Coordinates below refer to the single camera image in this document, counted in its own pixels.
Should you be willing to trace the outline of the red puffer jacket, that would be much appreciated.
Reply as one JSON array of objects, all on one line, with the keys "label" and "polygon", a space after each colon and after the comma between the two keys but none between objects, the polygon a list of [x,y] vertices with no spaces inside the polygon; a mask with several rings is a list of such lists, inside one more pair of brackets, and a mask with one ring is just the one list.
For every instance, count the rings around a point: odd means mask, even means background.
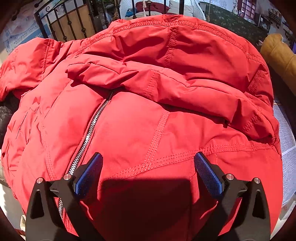
[{"label": "red puffer jacket", "polygon": [[194,168],[202,152],[262,181],[274,228],[283,173],[266,62],[246,39],[183,15],[118,20],[68,42],[35,38],[1,65],[1,99],[19,100],[4,176],[23,210],[37,178],[103,156],[82,208],[106,240],[190,240],[214,211]]}]

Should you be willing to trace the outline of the blue plaid bed sheet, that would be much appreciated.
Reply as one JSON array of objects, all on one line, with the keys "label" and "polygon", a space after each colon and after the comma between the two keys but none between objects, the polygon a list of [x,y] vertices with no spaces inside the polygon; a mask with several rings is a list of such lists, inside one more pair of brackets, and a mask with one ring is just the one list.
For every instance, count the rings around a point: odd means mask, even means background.
[{"label": "blue plaid bed sheet", "polygon": [[279,136],[283,170],[282,205],[285,205],[295,194],[295,137],[283,105],[277,100],[273,103],[273,112],[280,124]]}]

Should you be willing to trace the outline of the black quilted jacket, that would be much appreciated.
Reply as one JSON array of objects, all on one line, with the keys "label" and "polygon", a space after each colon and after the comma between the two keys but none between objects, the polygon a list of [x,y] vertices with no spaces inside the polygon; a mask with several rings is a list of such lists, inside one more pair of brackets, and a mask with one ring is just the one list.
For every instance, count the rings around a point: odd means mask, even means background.
[{"label": "black quilted jacket", "polygon": [[9,93],[3,101],[1,101],[0,109],[0,146],[2,147],[4,142],[4,136],[8,124],[13,116],[13,114],[18,110],[20,100],[16,98],[12,93]]}]

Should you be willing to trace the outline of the mustard yellow jacket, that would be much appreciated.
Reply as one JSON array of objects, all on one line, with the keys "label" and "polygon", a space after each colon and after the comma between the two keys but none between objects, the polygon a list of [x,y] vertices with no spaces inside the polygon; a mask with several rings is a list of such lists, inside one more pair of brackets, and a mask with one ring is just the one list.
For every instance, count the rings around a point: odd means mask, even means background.
[{"label": "mustard yellow jacket", "polygon": [[295,95],[295,53],[282,40],[281,34],[269,34],[263,41],[260,53]]}]

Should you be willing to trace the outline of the black iron railing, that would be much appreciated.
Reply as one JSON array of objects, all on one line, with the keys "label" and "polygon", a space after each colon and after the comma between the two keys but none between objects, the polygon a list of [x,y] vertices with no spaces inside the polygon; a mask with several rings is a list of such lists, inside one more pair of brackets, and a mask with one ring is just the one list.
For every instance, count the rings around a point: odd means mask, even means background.
[{"label": "black iron railing", "polygon": [[67,42],[90,37],[124,18],[124,1],[39,1],[35,20],[43,38]]}]

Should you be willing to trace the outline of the dark green patterned rug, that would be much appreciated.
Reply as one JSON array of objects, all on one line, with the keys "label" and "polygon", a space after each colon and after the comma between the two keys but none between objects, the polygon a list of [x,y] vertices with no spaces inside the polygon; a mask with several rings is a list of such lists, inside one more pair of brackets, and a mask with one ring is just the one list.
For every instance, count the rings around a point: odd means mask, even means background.
[{"label": "dark green patterned rug", "polygon": [[226,9],[203,1],[199,2],[199,5],[210,23],[244,37],[253,45],[258,44],[259,41],[263,42],[268,35],[266,30],[260,29],[255,24]]}]

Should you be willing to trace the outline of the white sofa bed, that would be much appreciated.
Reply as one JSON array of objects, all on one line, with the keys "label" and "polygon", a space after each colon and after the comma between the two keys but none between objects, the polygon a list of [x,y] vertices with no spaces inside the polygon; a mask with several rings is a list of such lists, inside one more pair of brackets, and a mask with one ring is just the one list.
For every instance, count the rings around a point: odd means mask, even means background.
[{"label": "white sofa bed", "polygon": [[[132,19],[142,16],[152,16],[159,14],[177,15],[179,14],[181,1],[118,1],[121,19]],[[182,1],[184,3],[184,16],[191,16],[200,20],[206,20],[205,14],[199,5],[199,1]]]}]

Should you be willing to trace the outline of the dark red cushion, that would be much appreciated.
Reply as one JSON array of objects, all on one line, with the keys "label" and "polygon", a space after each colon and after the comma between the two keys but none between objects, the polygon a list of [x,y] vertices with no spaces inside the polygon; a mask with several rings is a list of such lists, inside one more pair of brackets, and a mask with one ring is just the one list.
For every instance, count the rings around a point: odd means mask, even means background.
[{"label": "dark red cushion", "polygon": [[[143,11],[143,2],[136,3],[135,7],[136,7],[138,13]],[[151,4],[150,4],[151,11],[156,11],[161,14],[167,13],[169,9],[170,8],[168,6],[166,6],[162,3],[151,2]]]}]

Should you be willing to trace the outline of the blue white wall poster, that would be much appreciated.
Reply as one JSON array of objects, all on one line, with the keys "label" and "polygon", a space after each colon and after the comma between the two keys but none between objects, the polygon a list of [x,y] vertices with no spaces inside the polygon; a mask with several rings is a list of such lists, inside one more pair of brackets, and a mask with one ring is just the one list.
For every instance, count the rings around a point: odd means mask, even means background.
[{"label": "blue white wall poster", "polygon": [[26,4],[20,8],[15,20],[9,20],[1,32],[1,51],[10,54],[18,45],[31,39],[41,37],[42,33],[34,13],[38,1]]}]

